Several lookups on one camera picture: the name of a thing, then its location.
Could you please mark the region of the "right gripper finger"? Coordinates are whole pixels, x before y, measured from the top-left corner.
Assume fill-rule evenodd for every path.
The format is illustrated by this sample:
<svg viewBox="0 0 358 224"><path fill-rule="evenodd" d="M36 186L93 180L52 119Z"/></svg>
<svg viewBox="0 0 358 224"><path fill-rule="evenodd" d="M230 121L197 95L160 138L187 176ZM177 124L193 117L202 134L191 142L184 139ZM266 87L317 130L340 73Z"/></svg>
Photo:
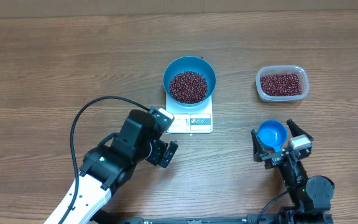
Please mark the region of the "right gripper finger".
<svg viewBox="0 0 358 224"><path fill-rule="evenodd" d="M253 143L253 155L255 162L262 162L263 157L268 155L267 149L264 147L263 142L257 136L256 131L251 131L252 143Z"/></svg>
<svg viewBox="0 0 358 224"><path fill-rule="evenodd" d="M311 142L313 141L313 137L301 129L292 119L287 120L287 126L289 127L293 138L305 135Z"/></svg>

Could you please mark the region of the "blue plastic measuring scoop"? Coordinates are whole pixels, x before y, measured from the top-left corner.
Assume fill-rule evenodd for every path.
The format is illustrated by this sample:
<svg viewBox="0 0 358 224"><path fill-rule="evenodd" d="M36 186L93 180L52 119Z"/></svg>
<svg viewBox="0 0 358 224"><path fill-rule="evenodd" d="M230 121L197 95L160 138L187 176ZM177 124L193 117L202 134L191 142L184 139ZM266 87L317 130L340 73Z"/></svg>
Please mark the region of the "blue plastic measuring scoop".
<svg viewBox="0 0 358 224"><path fill-rule="evenodd" d="M264 121L257 131L257 136L265 147L280 152L287 140L288 130L277 120Z"/></svg>

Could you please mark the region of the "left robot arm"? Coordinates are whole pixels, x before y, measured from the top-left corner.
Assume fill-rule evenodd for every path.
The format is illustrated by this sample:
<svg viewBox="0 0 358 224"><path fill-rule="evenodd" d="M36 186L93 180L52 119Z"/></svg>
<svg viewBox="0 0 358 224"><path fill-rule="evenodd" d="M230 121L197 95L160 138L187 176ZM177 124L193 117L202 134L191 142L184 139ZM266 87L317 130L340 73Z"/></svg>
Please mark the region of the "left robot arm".
<svg viewBox="0 0 358 224"><path fill-rule="evenodd" d="M46 222L88 223L132 177L138 163L146 160L166 168L178 145L160 137L173 120L163 108L130 111L119 133L108 135L86 153L79 176Z"/></svg>

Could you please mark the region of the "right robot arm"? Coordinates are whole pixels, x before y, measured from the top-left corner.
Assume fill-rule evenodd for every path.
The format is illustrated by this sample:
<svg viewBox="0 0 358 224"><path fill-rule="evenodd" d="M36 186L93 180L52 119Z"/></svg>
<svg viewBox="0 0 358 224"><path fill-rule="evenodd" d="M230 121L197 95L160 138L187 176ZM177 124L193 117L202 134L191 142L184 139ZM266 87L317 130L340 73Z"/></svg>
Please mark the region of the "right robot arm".
<svg viewBox="0 0 358 224"><path fill-rule="evenodd" d="M256 223L332 223L334 182L322 175L308 177L301 160L311 154L313 137L293 120L287 126L264 121L251 131L254 161L277 168L285 191L269 201L256 215Z"/></svg>

